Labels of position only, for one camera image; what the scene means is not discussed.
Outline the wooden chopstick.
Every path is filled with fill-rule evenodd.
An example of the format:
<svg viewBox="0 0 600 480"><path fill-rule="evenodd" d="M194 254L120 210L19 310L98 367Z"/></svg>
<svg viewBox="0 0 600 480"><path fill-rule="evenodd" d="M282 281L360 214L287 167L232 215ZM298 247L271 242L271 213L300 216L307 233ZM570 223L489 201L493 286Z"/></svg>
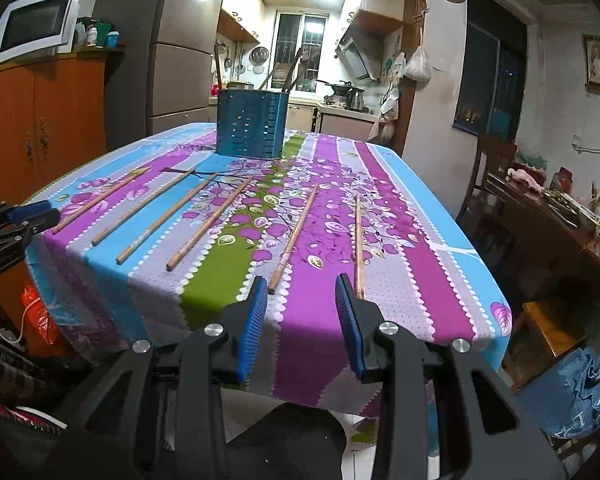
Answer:
<svg viewBox="0 0 600 480"><path fill-rule="evenodd" d="M148 206L153 200L155 200L156 198L158 198L159 196L161 196L166 191L169 191L170 188L173 188L175 185L177 185L178 183L180 183L181 181L183 181L187 177L191 176L195 172L195 170L196 170L196 167L193 167L193 168L190 168L189 170L184 171L179 177L176 177L176 178L170 180L168 183L164 184L161 188L158 188L158 190L155 190L155 192L152 192L151 194L149 194L139 204L137 204L132 209L130 209L128 212L126 212L122 217L120 217L111 226L108 226L108 228L104 229L102 232L100 232L99 234L97 234L91 240L91 245L92 246L97 246L103 240L106 240L106 238L110 234L112 234L117 228L120 228L120 226L123 226L125 224L125 222L127 222L128 220L130 220L133 216L135 216L143 208L145 208L146 206Z"/></svg>
<svg viewBox="0 0 600 480"><path fill-rule="evenodd" d="M362 200L355 196L355 291L358 299L364 299L364 249L362 233Z"/></svg>
<svg viewBox="0 0 600 480"><path fill-rule="evenodd" d="M194 234L189 237L188 241L168 260L166 263L166 270L168 272L172 272L180 264L190 250L199 242L201 237L204 236L204 233L211 228L212 224L218 220L234 200L245 191L246 187L250 185L251 180L252 176L246 177L245 180L243 180L242 183L238 185L225 200L223 200L223 203L212 212L211 216L207 220L204 220L204 223L196 229Z"/></svg>
<svg viewBox="0 0 600 480"><path fill-rule="evenodd" d="M140 167L140 168L132 170L122 180L120 180L119 182L111 185L110 188L108 188L107 191L102 192L102 194L99 194L99 195L93 197L89 202L87 202L84 205L82 205L76 211L73 211L72 214L69 214L67 218L65 218L64 220L61 220L61 222L59 222L57 226L53 227L52 233L53 234L59 233L60 231L62 231L63 229L65 229L66 226L68 226L74 220L76 220L77 218L79 218L79 216L82 216L82 214L85 214L87 211L89 211L90 209L92 209L93 207L95 207L96 205L98 205L100 202L102 202L103 200L106 200L106 198L108 198L112 193L119 191L120 188L124 188L125 185L131 183L136 178L138 178L140 176L143 176L149 170L150 170L149 166Z"/></svg>
<svg viewBox="0 0 600 480"><path fill-rule="evenodd" d="M296 244L296 241L298 240L298 237L302 230L302 226L304 225L304 222L306 222L306 217L308 216L309 211L315 200L316 193L317 193L317 185L314 185L308 199L306 200L306 204L304 205L304 207L301 211L298 221L296 222L296 225L294 226L294 228L291 231L289 240L285 246L285 249L284 249L282 255L279 258L278 265L276 266L276 269L272 275L272 278L268 281L268 294L269 295L275 294L276 288L277 288L280 280L282 279L282 276L286 269L286 265L289 262L292 251L294 250L294 245Z"/></svg>
<svg viewBox="0 0 600 480"><path fill-rule="evenodd" d="M187 202L189 202L197 193L202 191L218 175L218 172L214 172L210 177L197 184L176 203L174 203L169 209L167 209L157 220L152 222L151 225L148 226L148 228L142 234L140 234L135 240L133 240L132 243L129 244L127 248L125 248L125 250L122 250L122 252L120 252L120 254L117 255L116 263L124 263L125 260L129 258L129 256L132 255L132 253L135 252L137 248L139 248L140 245L143 244L143 242L147 240L153 232L157 231L160 228L160 226L162 226L163 223L166 222L166 220L169 220L174 214L176 214L179 209L181 209Z"/></svg>

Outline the kitchen window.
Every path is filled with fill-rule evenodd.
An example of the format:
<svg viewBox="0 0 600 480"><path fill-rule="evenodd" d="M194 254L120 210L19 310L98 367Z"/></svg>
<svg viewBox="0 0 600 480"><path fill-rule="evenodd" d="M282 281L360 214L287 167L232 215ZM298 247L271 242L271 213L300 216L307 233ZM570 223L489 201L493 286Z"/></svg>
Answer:
<svg viewBox="0 0 600 480"><path fill-rule="evenodd" d="M316 92L327 23L327 14L276 12L271 89Z"/></svg>

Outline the orange wooden cabinet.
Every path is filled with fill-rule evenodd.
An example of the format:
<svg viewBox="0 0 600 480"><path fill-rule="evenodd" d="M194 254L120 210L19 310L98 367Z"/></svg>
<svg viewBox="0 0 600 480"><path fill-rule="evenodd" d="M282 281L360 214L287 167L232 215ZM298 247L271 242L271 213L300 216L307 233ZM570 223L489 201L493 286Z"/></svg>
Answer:
<svg viewBox="0 0 600 480"><path fill-rule="evenodd" d="M20 204L106 153L105 88L123 50L0 65L0 202Z"/></svg>

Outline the floral striped tablecloth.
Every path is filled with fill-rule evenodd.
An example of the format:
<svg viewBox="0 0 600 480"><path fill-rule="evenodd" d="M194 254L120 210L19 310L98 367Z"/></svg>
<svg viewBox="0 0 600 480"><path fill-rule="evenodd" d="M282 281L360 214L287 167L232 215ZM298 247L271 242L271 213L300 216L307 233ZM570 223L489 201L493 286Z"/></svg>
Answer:
<svg viewBox="0 0 600 480"><path fill-rule="evenodd" d="M218 319L272 278L317 185L313 205L275 294L268 298L254 393L343 413L375 415L379 391L351 372L335 282L355 278L355 196L362 200L364 294L389 321L420 339L468 340L499 367L512 314L478 252L417 174L373 144L290 132L277 160L221 156L210 124L191 124L119 148L41 192L65 219L132 170L143 176L57 234L27 250L31 278L61 333L84 359L101 360L134 341L172 344ZM106 240L91 240L158 188L195 172L153 200ZM122 264L117 255L214 172L219 175ZM168 260L223 200L252 176L172 271Z"/></svg>

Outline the white microwave oven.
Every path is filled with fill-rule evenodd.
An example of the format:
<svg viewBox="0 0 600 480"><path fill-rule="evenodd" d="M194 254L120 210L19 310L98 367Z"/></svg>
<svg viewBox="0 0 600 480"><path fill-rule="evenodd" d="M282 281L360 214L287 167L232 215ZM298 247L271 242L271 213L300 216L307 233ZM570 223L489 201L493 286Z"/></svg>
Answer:
<svg viewBox="0 0 600 480"><path fill-rule="evenodd" d="M53 49L70 53L80 0L17 0L0 19L0 64Z"/></svg>

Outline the dark wooden side table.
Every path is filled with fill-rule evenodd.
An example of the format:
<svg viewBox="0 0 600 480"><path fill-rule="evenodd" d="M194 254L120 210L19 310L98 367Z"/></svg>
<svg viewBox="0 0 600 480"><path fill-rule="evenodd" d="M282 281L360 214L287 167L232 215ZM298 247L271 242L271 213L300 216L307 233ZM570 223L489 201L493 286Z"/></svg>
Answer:
<svg viewBox="0 0 600 480"><path fill-rule="evenodd" d="M520 274L528 296L600 296L600 239L584 226L570 226L545 198L518 183L498 177L494 183L504 203L501 225L522 251Z"/></svg>

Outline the blue denim cloth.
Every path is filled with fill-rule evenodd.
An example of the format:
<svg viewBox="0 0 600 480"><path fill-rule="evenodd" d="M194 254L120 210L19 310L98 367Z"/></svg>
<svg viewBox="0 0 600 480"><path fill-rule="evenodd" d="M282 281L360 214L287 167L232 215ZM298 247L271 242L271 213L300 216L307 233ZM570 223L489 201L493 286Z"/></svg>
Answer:
<svg viewBox="0 0 600 480"><path fill-rule="evenodd" d="M591 348L570 353L516 393L544 434L581 439L600 428L600 354Z"/></svg>

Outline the blue plastic utensil basket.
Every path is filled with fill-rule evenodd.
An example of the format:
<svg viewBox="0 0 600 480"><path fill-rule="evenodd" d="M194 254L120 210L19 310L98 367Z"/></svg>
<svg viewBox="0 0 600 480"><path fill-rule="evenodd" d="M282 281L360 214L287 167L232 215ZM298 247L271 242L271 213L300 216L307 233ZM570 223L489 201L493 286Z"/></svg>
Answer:
<svg viewBox="0 0 600 480"><path fill-rule="evenodd" d="M216 110L219 155L282 157L289 94L265 90L222 90Z"/></svg>

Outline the wooden chair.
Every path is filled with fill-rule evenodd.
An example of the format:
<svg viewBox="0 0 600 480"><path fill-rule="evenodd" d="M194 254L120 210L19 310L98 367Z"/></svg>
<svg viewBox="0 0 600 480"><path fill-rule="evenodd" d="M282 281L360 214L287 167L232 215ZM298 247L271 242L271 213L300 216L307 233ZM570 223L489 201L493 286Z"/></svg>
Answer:
<svg viewBox="0 0 600 480"><path fill-rule="evenodd" d="M494 178L504 179L517 153L515 144L491 133L478 136L477 149L468 187L456 223L467 228L467 236L481 245L500 227L504 203L496 190Z"/></svg>

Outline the silver refrigerator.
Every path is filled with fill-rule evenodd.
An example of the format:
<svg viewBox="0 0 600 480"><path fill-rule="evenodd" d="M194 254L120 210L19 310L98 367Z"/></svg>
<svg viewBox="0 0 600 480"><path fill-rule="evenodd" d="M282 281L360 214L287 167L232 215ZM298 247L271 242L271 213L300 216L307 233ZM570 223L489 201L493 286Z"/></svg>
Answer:
<svg viewBox="0 0 600 480"><path fill-rule="evenodd" d="M96 0L123 46L105 88L107 148L206 122L222 0Z"/></svg>

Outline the dark window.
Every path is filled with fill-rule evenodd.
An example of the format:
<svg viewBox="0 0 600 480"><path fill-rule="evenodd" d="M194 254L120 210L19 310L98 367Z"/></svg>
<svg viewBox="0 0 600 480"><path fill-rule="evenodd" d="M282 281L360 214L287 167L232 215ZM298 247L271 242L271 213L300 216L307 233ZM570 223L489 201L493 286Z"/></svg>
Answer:
<svg viewBox="0 0 600 480"><path fill-rule="evenodd" d="M512 142L527 73L528 28L493 0L467 0L460 95L453 126Z"/></svg>

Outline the hanging white plastic bag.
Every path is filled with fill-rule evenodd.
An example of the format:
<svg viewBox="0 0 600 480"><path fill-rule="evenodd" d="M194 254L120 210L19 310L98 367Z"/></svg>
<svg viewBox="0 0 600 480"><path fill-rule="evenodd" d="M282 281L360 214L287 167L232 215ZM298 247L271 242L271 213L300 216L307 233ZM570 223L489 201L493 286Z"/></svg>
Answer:
<svg viewBox="0 0 600 480"><path fill-rule="evenodd" d="M423 46L418 46L408 59L403 76L416 82L428 82L431 79L431 66Z"/></svg>

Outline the range hood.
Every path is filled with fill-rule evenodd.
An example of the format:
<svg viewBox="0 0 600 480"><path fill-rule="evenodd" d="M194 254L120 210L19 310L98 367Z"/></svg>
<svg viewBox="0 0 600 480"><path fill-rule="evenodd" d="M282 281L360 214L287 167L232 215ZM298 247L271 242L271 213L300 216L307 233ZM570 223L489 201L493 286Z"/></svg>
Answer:
<svg viewBox="0 0 600 480"><path fill-rule="evenodd" d="M349 26L338 40L335 52L352 79L380 81L384 54L381 36Z"/></svg>

